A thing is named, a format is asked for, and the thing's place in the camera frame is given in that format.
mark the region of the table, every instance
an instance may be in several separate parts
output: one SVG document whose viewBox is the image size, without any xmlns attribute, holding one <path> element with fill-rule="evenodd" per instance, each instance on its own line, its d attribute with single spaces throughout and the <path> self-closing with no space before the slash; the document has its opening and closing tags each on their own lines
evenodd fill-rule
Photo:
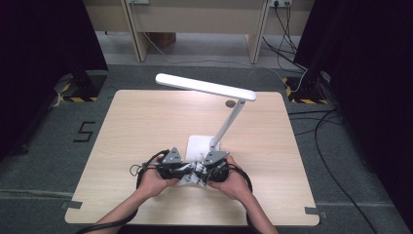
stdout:
<svg viewBox="0 0 413 234">
<path fill-rule="evenodd" d="M 134 191 L 133 164 L 177 147 L 190 135 L 215 135 L 231 109 L 226 97 L 193 91 L 119 91 L 85 167 L 69 223 L 94 223 Z M 252 180 L 254 194 L 275 225 L 317 225 L 306 214 L 315 201 L 279 93 L 257 93 L 221 140 Z M 210 187 L 173 186 L 139 208 L 132 224 L 246 225 L 243 206 Z"/>
<path fill-rule="evenodd" d="M 256 63 L 269 0 L 150 0 L 126 5 L 140 61 L 149 41 L 144 32 L 245 34 L 249 60 Z"/>
<path fill-rule="evenodd" d="M 137 61 L 141 61 L 131 19 L 128 15 L 127 0 L 83 0 L 94 31 L 128 31 Z"/>
</svg>

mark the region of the black curtain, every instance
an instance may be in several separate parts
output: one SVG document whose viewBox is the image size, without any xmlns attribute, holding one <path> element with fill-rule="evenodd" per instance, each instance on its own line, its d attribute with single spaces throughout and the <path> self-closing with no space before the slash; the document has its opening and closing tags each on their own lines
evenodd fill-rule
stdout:
<svg viewBox="0 0 413 234">
<path fill-rule="evenodd" d="M 413 230 L 413 3 L 316 0 L 297 62 L 315 62 L 320 38 L 343 2 L 355 7 L 322 70 L 331 76 L 340 109 L 367 162 Z"/>
<path fill-rule="evenodd" d="M 107 70 L 82 0 L 0 2 L 0 160 L 50 101 L 56 82 Z"/>
</svg>

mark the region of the hazard stripe tape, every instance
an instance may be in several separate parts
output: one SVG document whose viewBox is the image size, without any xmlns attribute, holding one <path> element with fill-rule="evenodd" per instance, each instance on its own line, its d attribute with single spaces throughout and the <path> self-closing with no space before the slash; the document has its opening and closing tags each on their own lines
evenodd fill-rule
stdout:
<svg viewBox="0 0 413 234">
<path fill-rule="evenodd" d="M 306 103 L 306 104 L 327 104 L 327 100 L 325 99 L 297 99 L 294 98 L 294 93 L 291 91 L 289 86 L 286 85 L 287 78 L 282 78 L 282 81 L 285 83 L 285 92 L 288 100 L 293 103 Z"/>
<path fill-rule="evenodd" d="M 291 102 L 293 102 L 293 103 L 306 103 L 306 104 L 327 104 L 327 101 L 323 100 L 323 99 L 297 99 L 297 98 L 292 98 Z"/>
<path fill-rule="evenodd" d="M 62 93 L 63 92 L 65 92 L 65 91 L 67 91 L 68 89 L 69 89 L 69 87 L 70 87 L 70 82 L 69 83 L 67 83 L 64 87 L 63 87 L 63 90 L 61 91 Z"/>
<path fill-rule="evenodd" d="M 62 101 L 72 102 L 85 102 L 85 101 L 97 101 L 97 97 L 61 97 Z"/>
</svg>

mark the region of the lamp arm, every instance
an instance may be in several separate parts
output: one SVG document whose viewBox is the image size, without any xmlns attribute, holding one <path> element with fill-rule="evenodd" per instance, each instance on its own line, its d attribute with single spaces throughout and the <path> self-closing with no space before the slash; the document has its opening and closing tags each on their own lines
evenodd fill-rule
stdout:
<svg viewBox="0 0 413 234">
<path fill-rule="evenodd" d="M 233 111 L 228 116 L 228 118 L 224 122 L 224 124 L 221 126 L 221 129 L 219 130 L 219 132 L 210 141 L 209 148 L 210 148 L 211 151 L 215 151 L 216 145 L 219 143 L 219 141 L 222 139 L 222 137 L 224 137 L 225 133 L 231 127 L 231 124 L 234 122 L 234 120 L 237 118 L 238 114 L 243 109 L 244 104 L 245 104 L 245 100 L 239 99 L 237 101 L 237 104 L 234 106 Z"/>
</svg>

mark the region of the person's left hand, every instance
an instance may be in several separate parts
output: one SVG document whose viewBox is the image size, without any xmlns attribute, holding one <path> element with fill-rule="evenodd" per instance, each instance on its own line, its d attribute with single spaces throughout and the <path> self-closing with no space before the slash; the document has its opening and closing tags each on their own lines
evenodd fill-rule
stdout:
<svg viewBox="0 0 413 234">
<path fill-rule="evenodd" d="M 155 158 L 153 161 L 158 161 L 160 157 Z M 175 185 L 179 182 L 178 178 L 164 179 L 156 170 L 156 167 L 149 165 L 146 172 L 142 176 L 142 181 L 139 187 L 136 189 L 143 192 L 148 198 L 158 196 L 164 189 L 169 186 Z"/>
</svg>

